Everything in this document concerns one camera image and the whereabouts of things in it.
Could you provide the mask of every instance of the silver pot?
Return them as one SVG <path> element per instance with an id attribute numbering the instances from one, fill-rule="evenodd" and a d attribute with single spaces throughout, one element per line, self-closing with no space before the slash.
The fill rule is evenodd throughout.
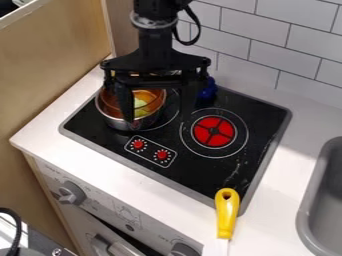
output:
<path id="1" fill-rule="evenodd" d="M 100 98 L 100 92 L 101 90 L 99 91 L 99 93 L 96 95 L 96 98 L 95 98 L 95 105 L 96 105 L 97 110 L 102 114 L 105 121 L 110 127 L 120 130 L 120 131 L 138 131 L 138 130 L 145 130 L 151 127 L 158 120 L 163 110 L 163 106 L 164 106 L 164 103 L 166 100 L 166 94 L 167 94 L 166 90 L 164 90 L 163 102 L 154 112 L 151 112 L 150 114 L 143 116 L 143 117 L 135 118 L 133 123 L 129 123 L 129 122 L 126 122 L 122 118 L 112 117 L 106 114 L 102 110 L 103 103 Z"/>

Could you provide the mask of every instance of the red knob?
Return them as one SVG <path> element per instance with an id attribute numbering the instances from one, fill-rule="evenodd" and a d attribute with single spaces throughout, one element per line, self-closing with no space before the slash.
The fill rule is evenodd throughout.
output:
<path id="1" fill-rule="evenodd" d="M 161 150 L 157 152 L 157 157 L 159 160 L 165 160 L 169 156 L 169 152 Z"/>
<path id="2" fill-rule="evenodd" d="M 133 142 L 133 147 L 134 147 L 135 149 L 143 149 L 144 146 L 145 146 L 145 142 L 143 142 L 143 141 L 141 141 L 141 140 L 135 140 L 135 141 Z"/>

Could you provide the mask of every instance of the pot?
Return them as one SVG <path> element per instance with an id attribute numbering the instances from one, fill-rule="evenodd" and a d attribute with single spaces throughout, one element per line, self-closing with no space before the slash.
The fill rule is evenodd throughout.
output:
<path id="1" fill-rule="evenodd" d="M 134 90 L 135 100 L 143 102 L 135 106 L 135 118 L 132 123 L 123 119 L 115 95 L 110 94 L 104 87 L 95 98 L 97 110 L 102 114 L 107 124 L 120 131 L 138 131 L 151 127 L 159 118 L 166 100 L 165 89 Z"/>

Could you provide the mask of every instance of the black wire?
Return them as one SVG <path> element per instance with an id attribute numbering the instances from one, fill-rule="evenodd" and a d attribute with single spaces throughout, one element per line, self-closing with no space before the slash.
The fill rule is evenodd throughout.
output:
<path id="1" fill-rule="evenodd" d="M 178 30 L 177 27 L 174 27 L 172 32 L 173 35 L 175 36 L 176 40 L 178 42 L 180 42 L 183 45 L 189 46 L 189 45 L 193 45 L 195 43 L 197 43 L 198 39 L 201 37 L 201 32 L 202 32 L 202 26 L 201 26 L 201 22 L 199 21 L 198 17 L 196 16 L 196 14 L 191 10 L 190 6 L 185 7 L 184 9 L 186 11 L 186 13 L 190 16 L 190 18 L 195 22 L 197 28 L 198 28 L 198 33 L 196 35 L 196 37 L 188 42 L 186 41 L 182 41 L 179 38 L 179 34 L 178 34 Z"/>
<path id="2" fill-rule="evenodd" d="M 6 256 L 16 256 L 19 251 L 19 243 L 20 243 L 20 238 L 21 238 L 21 219 L 18 214 L 16 214 L 14 211 L 8 208 L 0 207 L 0 213 L 5 213 L 11 216 L 14 219 L 15 224 L 17 226 L 17 230 L 16 230 L 15 237 L 13 239 L 12 246 L 10 247 L 10 249 L 8 250 L 6 254 Z"/>

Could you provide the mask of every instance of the blue object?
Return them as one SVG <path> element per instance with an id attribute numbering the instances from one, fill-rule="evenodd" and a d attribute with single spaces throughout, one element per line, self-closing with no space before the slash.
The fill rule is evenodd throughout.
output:
<path id="1" fill-rule="evenodd" d="M 210 76 L 208 78 L 208 86 L 198 94 L 198 98 L 201 100 L 212 100 L 216 96 L 217 90 L 215 79 Z"/>

